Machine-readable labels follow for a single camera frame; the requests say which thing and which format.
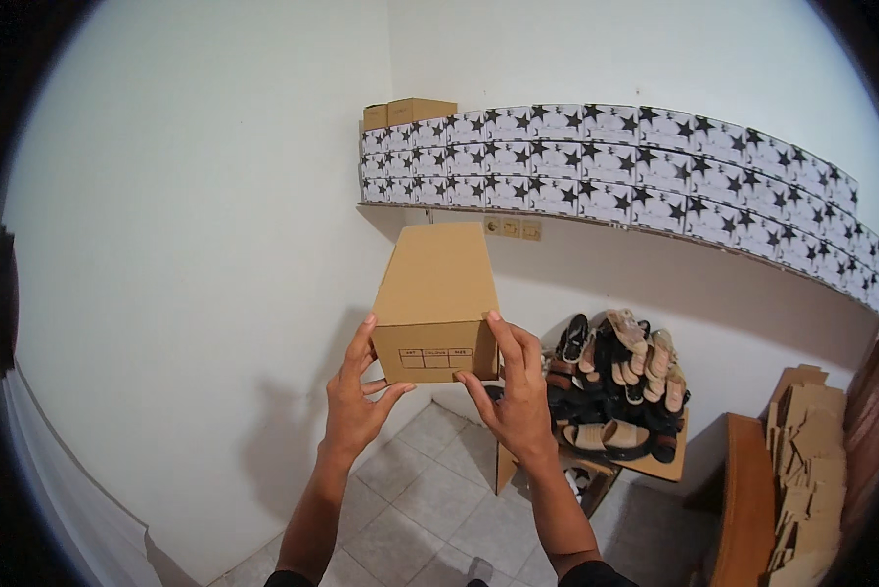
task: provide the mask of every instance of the electrical outlet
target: electrical outlet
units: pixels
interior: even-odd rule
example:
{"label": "electrical outlet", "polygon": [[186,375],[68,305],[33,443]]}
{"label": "electrical outlet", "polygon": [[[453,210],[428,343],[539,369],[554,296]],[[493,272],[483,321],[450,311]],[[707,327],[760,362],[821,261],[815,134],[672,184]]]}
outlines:
{"label": "electrical outlet", "polygon": [[521,221],[521,238],[525,241],[539,241],[541,239],[541,223],[538,220]]}
{"label": "electrical outlet", "polygon": [[521,221],[517,218],[501,219],[501,234],[512,239],[521,238]]}
{"label": "electrical outlet", "polygon": [[484,228],[486,235],[495,235],[496,237],[501,236],[501,218],[497,216],[485,216],[481,226]]}

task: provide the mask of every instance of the black sleeve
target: black sleeve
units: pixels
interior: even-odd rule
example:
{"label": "black sleeve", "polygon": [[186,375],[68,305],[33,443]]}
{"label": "black sleeve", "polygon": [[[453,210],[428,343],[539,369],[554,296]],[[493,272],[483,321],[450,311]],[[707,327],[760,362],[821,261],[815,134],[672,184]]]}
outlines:
{"label": "black sleeve", "polygon": [[312,581],[309,581],[299,573],[293,571],[276,571],[269,576],[264,587],[315,587]]}
{"label": "black sleeve", "polygon": [[559,587],[638,587],[602,561],[586,561],[570,569]]}

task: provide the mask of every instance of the pile of sandals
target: pile of sandals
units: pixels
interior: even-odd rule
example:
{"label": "pile of sandals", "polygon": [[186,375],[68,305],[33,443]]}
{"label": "pile of sandals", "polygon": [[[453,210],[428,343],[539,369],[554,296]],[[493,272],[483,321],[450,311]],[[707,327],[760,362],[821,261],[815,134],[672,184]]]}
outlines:
{"label": "pile of sandals", "polygon": [[554,433],[581,456],[669,463],[690,399],[671,335],[627,308],[598,317],[574,316],[547,366]]}

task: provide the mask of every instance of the box flap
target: box flap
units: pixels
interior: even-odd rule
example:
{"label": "box flap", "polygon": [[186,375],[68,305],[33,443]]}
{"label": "box flap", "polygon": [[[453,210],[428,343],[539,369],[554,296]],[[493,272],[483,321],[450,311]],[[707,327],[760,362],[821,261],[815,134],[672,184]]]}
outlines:
{"label": "box flap", "polygon": [[481,320],[498,310],[480,223],[407,226],[377,291],[382,326]]}

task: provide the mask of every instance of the white wall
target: white wall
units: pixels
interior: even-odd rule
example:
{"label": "white wall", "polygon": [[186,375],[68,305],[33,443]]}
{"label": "white wall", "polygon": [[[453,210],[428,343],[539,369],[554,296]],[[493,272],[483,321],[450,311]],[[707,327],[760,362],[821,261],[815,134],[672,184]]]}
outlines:
{"label": "white wall", "polygon": [[[399,227],[354,204],[386,34],[383,2],[105,2],[22,135],[20,363],[194,580],[283,528],[374,301]],[[386,435],[428,401],[406,397]]]}
{"label": "white wall", "polygon": [[[829,158],[860,182],[879,234],[879,119],[852,65],[804,2],[388,0],[395,98],[461,111],[530,103],[647,104],[756,127]],[[409,212],[410,222],[424,222]],[[478,219],[437,213],[435,220]],[[543,241],[490,239],[504,316],[556,344],[563,322],[610,307],[667,327],[693,393],[684,483],[723,453],[723,421],[758,416],[786,366],[846,387],[875,332],[856,303],[691,243],[544,221]],[[469,414],[457,386],[433,397]]]}

